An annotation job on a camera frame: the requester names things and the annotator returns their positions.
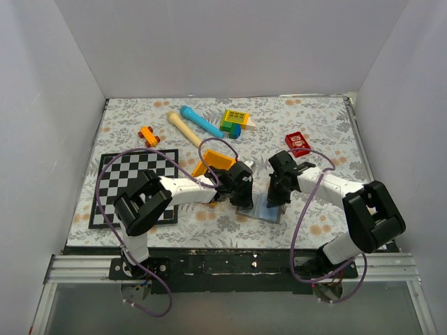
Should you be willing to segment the yellow toy bin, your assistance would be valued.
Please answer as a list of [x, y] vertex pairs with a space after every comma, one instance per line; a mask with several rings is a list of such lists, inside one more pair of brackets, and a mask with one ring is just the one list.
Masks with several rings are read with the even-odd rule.
[[[214, 184], [214, 181], [212, 181], [212, 177], [204, 176], [206, 172], [205, 164], [207, 164], [210, 168], [228, 170], [235, 163], [234, 158], [230, 158], [211, 149], [206, 150], [206, 152], [203, 154], [203, 158], [205, 162], [200, 162], [196, 166], [195, 170], [192, 173], [192, 176], [206, 184]], [[217, 203], [212, 199], [211, 191], [212, 188], [205, 188], [201, 185], [196, 184], [194, 191], [194, 201], [208, 204], [209, 206], [214, 208]]]

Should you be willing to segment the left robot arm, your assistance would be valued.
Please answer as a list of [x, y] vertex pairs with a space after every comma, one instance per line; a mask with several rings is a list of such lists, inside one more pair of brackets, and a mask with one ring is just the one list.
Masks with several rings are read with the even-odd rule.
[[125, 273], [134, 279], [147, 274], [147, 232], [167, 208], [229, 200], [233, 206], [251, 209], [254, 206], [253, 165], [252, 161], [238, 161], [227, 170], [212, 166], [195, 181], [186, 177], [158, 177], [151, 170], [130, 180], [114, 201], [115, 214], [123, 230], [121, 257]]

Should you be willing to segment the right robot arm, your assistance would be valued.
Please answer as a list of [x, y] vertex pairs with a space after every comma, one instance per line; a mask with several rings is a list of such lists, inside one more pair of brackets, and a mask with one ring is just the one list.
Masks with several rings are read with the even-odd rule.
[[291, 202], [293, 191], [318, 197], [344, 211], [348, 232], [318, 248], [301, 270], [310, 276], [332, 277], [342, 264], [361, 253], [373, 253], [406, 230], [406, 223], [388, 189], [380, 181], [368, 184], [349, 181], [321, 170], [313, 163], [297, 164], [287, 151], [269, 159], [270, 175], [267, 206]]

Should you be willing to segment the grey card holder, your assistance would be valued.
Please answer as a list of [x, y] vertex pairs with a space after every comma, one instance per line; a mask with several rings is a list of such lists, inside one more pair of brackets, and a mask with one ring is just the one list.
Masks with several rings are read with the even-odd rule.
[[238, 207], [235, 213], [267, 223], [279, 223], [281, 216], [286, 213], [286, 207], [284, 205], [280, 207], [267, 207], [267, 193], [253, 193], [252, 198], [254, 205], [251, 209]]

